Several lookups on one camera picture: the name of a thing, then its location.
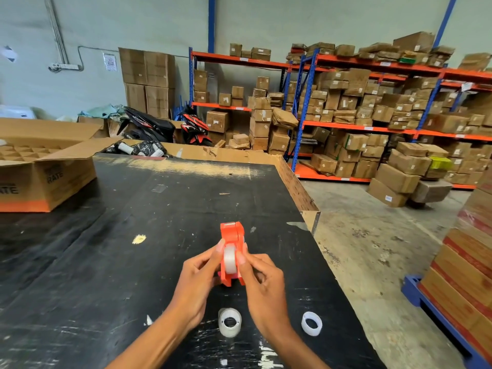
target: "forearm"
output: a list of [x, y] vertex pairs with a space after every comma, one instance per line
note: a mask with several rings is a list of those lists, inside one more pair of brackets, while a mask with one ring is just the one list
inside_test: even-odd
[[175, 310], [164, 313], [106, 369], [157, 369], [181, 343], [186, 323]]
[[330, 369], [306, 346], [291, 326], [286, 327], [283, 331], [271, 334], [267, 341], [291, 369]]

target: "black table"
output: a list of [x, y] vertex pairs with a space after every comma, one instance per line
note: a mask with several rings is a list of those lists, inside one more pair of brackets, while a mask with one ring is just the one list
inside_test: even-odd
[[[0, 364], [104, 367], [166, 308], [183, 261], [218, 242], [221, 222], [240, 221], [249, 250], [284, 270], [309, 347], [333, 369], [385, 367], [311, 233], [292, 225], [303, 219], [274, 166], [118, 155], [95, 164], [98, 179], [53, 212], [0, 214]], [[133, 244], [136, 235], [146, 239]], [[234, 339], [218, 331], [224, 307], [243, 317]], [[317, 337], [301, 329], [306, 311], [323, 321]], [[245, 289], [218, 286], [164, 367], [269, 367], [265, 347]]]

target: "hand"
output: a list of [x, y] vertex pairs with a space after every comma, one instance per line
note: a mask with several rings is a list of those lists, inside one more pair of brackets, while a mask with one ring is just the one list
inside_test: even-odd
[[238, 254], [238, 263], [246, 285], [249, 313], [261, 334], [270, 341], [282, 331], [291, 330], [282, 270], [267, 254], [249, 254], [247, 245], [243, 255]]
[[214, 285], [220, 284], [220, 279], [213, 275], [220, 269], [224, 246], [225, 241], [221, 239], [213, 248], [183, 263], [168, 309], [180, 311], [185, 319], [185, 335], [202, 321], [209, 292]]

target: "orange tape dispenser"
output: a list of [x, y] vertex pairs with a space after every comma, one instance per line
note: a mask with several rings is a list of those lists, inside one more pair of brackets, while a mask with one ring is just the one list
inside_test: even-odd
[[226, 286], [231, 286], [232, 279], [239, 279], [244, 285], [243, 278], [239, 272], [237, 256], [238, 252], [243, 252], [244, 228], [240, 222], [221, 223], [220, 233], [225, 241], [224, 256], [220, 262], [220, 280]]

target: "plastic pallet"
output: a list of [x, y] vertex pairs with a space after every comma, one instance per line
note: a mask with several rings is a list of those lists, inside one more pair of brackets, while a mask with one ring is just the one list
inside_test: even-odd
[[411, 304], [416, 307], [422, 307], [422, 303], [427, 306], [428, 310], [434, 315], [434, 317], [441, 322], [444, 333], [449, 333], [458, 343], [461, 345], [459, 348], [463, 348], [466, 351], [466, 355], [463, 355], [463, 363], [466, 369], [492, 369], [492, 366], [473, 348], [470, 343], [461, 335], [456, 328], [448, 321], [446, 317], [442, 315], [439, 310], [434, 307], [432, 302], [419, 290], [417, 284], [422, 279], [421, 276], [407, 275], [403, 279], [402, 293], [409, 300]]

